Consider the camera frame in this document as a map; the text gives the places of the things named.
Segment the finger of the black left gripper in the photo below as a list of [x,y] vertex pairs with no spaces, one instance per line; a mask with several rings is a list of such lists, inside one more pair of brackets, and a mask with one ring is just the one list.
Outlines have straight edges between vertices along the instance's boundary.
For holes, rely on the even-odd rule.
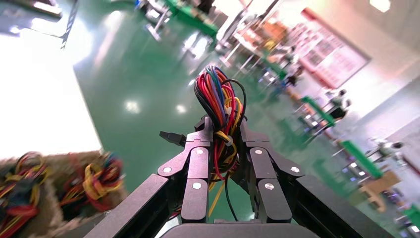
[[164,163],[158,174],[170,179],[170,200],[181,207],[180,222],[208,221],[210,161],[213,148],[212,121],[202,117],[195,132],[186,136],[183,151]]
[[241,170],[255,217],[262,223],[290,223],[296,197],[292,181],[304,170],[278,153],[266,134],[240,126]]

